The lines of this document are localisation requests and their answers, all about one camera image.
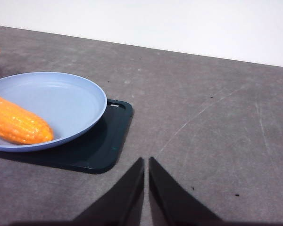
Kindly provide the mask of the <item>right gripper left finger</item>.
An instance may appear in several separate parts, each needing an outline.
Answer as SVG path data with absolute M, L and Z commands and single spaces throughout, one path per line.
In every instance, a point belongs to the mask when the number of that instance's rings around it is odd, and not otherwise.
M 128 171 L 96 202 L 78 215 L 76 226 L 138 226 L 144 198 L 144 159 Z

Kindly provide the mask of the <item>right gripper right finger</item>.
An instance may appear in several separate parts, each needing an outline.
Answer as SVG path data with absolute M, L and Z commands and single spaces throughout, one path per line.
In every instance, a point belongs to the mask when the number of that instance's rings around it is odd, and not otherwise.
M 220 226 L 225 222 L 184 190 L 154 158 L 149 158 L 149 186 L 168 226 Z

